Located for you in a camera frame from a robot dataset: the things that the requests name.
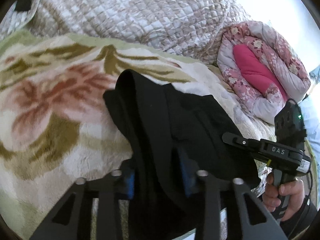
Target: rolled comforter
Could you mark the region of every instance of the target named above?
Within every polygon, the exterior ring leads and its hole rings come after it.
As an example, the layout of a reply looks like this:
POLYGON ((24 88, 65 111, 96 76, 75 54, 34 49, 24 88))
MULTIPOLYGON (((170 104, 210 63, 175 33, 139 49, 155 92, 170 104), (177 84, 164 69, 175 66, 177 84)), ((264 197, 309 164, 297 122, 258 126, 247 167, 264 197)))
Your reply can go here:
POLYGON ((287 98, 300 102, 311 85, 308 72, 292 47, 262 22, 248 21, 227 28, 217 64, 249 112, 271 124, 287 98), (238 45, 246 45, 259 62, 252 65, 248 61, 247 66, 243 61, 241 66, 237 64, 235 55, 244 58, 235 47, 238 45))

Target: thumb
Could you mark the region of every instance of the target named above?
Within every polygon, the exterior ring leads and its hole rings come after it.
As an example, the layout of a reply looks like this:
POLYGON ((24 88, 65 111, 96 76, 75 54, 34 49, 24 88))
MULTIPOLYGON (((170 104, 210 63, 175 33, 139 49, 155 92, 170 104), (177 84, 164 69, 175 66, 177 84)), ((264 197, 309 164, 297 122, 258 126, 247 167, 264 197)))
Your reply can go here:
POLYGON ((297 195, 304 192, 304 186, 302 180, 295 180, 282 184, 279 188, 279 194, 281 196, 297 195))

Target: metal screw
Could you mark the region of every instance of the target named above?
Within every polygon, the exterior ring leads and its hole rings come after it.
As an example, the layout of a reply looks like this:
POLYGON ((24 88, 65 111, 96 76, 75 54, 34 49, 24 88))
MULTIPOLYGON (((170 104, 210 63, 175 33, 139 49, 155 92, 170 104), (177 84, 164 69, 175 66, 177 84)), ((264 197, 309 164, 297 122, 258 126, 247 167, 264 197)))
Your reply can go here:
POLYGON ((234 178, 233 183, 236 185, 242 185, 242 184, 244 184, 244 181, 241 178, 234 178))
POLYGON ((121 170, 114 170, 111 172, 111 176, 113 177, 119 177, 122 175, 122 171, 121 170))
POLYGON ((209 175, 209 173, 207 171, 204 171, 204 170, 199 170, 199 171, 197 171, 197 175, 199 177, 207 177, 209 175))
POLYGON ((76 184, 77 184, 77 185, 83 185, 83 184, 85 184, 86 181, 87 181, 87 180, 86 180, 85 178, 78 178, 78 179, 76 180, 76 184))

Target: barcode sticker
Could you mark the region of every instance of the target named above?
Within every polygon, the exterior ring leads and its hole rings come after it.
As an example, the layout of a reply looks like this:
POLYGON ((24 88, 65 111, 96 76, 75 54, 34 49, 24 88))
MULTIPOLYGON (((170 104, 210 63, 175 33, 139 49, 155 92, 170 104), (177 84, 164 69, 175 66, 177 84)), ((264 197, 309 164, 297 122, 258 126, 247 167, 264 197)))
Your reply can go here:
POLYGON ((307 173, 310 169, 310 162, 302 159, 300 166, 297 168, 297 171, 307 173))

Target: light blue fabric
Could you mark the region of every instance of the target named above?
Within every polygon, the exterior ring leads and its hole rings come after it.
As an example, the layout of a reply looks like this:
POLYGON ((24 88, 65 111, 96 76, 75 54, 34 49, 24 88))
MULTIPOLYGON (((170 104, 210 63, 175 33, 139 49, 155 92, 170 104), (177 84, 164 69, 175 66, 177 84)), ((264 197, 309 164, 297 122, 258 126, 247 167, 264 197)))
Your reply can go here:
MULTIPOLYGON (((318 99, 312 98, 312 95, 310 95, 300 102, 299 106, 307 130, 307 139, 316 156, 318 185, 320 185, 320 109, 316 109, 315 100, 318 99)), ((318 187, 318 199, 320 199, 320 187, 318 187)))

